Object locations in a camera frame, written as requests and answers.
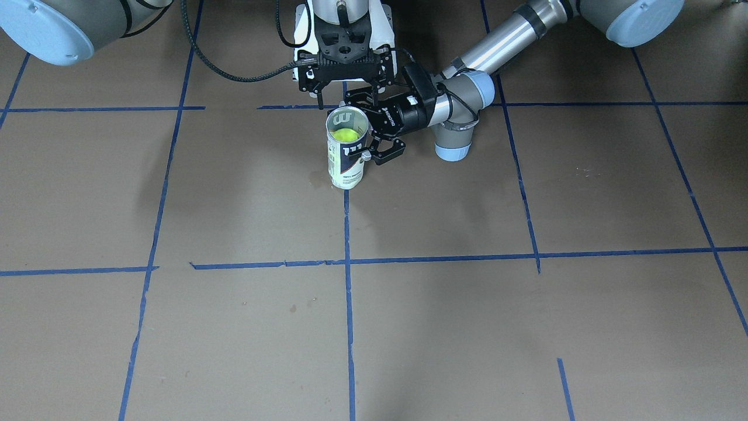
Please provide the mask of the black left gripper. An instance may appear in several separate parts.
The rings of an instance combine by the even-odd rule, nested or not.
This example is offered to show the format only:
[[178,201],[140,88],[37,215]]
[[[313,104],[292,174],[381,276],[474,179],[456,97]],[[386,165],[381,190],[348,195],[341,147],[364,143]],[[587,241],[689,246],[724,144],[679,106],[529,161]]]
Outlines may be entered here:
[[[435,104],[435,96],[423,99],[417,94],[396,94],[380,101],[379,89],[366,86],[346,90],[341,106],[356,108],[369,118],[374,116],[374,131],[385,137],[373,137],[361,157],[364,161],[374,162],[374,165],[383,165],[404,153],[406,144],[397,137],[428,127]],[[382,141],[390,142],[391,146],[380,151]]]

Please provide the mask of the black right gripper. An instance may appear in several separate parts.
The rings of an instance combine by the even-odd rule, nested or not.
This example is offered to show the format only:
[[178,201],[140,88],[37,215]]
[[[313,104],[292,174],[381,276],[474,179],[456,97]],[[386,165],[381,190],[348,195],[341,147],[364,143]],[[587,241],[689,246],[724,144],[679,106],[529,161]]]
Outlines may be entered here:
[[396,52],[394,50],[367,50],[362,56],[344,63],[321,53],[316,61],[305,61],[297,68],[299,90],[316,98],[317,107],[325,109],[323,89],[331,81],[376,80],[374,93],[385,93],[396,79]]

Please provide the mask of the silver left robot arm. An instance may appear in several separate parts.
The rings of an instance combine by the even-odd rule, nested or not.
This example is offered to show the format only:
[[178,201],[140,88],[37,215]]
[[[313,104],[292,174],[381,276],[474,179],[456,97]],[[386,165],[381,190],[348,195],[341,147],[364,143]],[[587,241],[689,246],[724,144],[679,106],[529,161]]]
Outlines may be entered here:
[[342,155],[355,163],[383,164],[403,154],[403,135],[430,127],[441,160],[464,159],[479,112],[496,96],[492,75],[554,26],[579,16],[608,40],[634,47],[662,33],[683,7],[683,1],[528,1],[440,73],[414,60],[404,65],[408,91],[387,99],[375,99],[372,88],[348,92],[345,103],[366,115],[372,139],[343,146]]

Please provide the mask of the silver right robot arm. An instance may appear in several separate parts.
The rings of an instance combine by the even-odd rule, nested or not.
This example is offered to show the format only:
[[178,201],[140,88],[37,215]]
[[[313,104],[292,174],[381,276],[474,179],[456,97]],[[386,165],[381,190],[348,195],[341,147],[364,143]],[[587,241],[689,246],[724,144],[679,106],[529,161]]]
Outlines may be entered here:
[[[18,46],[46,63],[70,66],[91,58],[117,39],[147,31],[171,1],[3,1],[2,30]],[[396,79],[396,45],[389,8],[380,1],[304,1],[293,40],[284,37],[280,15],[275,26],[292,61],[254,77],[229,74],[198,48],[187,3],[179,2],[192,50],[224,79],[253,83],[291,70],[299,90],[323,103],[323,89],[334,81],[363,81],[375,95]]]

